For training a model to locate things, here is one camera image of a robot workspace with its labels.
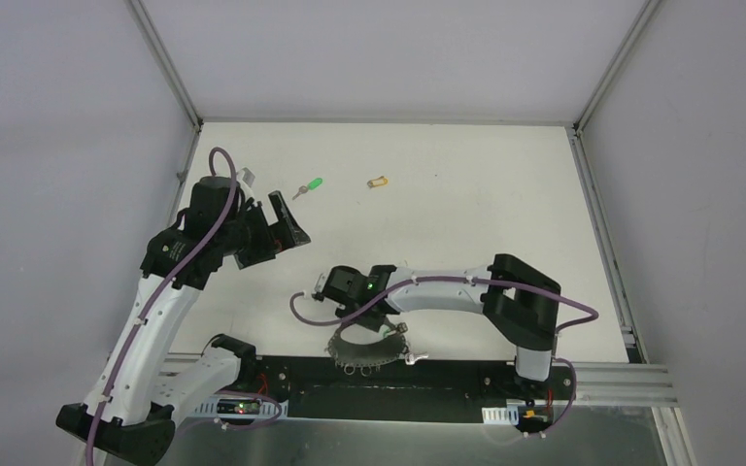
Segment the large wire keyring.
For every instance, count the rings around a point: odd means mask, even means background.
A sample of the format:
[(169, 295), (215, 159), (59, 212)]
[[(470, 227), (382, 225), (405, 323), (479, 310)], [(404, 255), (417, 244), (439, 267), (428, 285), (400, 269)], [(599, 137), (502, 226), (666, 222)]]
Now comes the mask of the large wire keyring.
[(343, 333), (349, 328), (338, 328), (329, 339), (325, 351), (337, 367), (342, 368), (347, 375), (359, 373), (368, 377), (383, 366), (403, 362), (407, 366), (414, 366), (421, 360), (429, 359), (427, 352), (414, 352), (410, 349), (407, 339), (382, 340), (372, 343), (353, 343), (343, 338)]

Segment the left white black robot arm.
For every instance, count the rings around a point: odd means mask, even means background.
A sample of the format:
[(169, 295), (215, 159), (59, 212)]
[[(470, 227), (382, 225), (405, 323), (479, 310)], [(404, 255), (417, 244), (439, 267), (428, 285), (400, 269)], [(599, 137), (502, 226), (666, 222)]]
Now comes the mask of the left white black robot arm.
[(255, 385), (254, 346), (224, 334), (173, 380), (159, 373), (188, 311), (228, 256), (245, 269), (309, 244), (283, 194), (268, 198), (275, 222), (231, 178), (206, 176), (192, 187), (188, 206), (148, 242), (122, 334), (84, 401), (60, 408), (59, 429), (133, 465), (154, 465), (201, 402), (225, 386), (241, 393)]

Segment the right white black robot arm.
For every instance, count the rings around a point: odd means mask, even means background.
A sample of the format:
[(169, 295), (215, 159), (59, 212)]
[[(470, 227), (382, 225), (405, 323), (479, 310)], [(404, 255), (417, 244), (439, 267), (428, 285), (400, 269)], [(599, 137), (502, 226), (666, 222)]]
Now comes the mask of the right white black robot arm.
[(516, 347), (512, 382), (527, 398), (551, 385), (561, 286), (520, 258), (497, 254), (493, 262), (452, 271), (375, 265), (366, 274), (335, 266), (321, 275), (313, 297), (337, 305), (346, 317), (368, 306), (353, 322), (369, 328), (386, 317), (414, 311), (455, 311), (484, 316)]

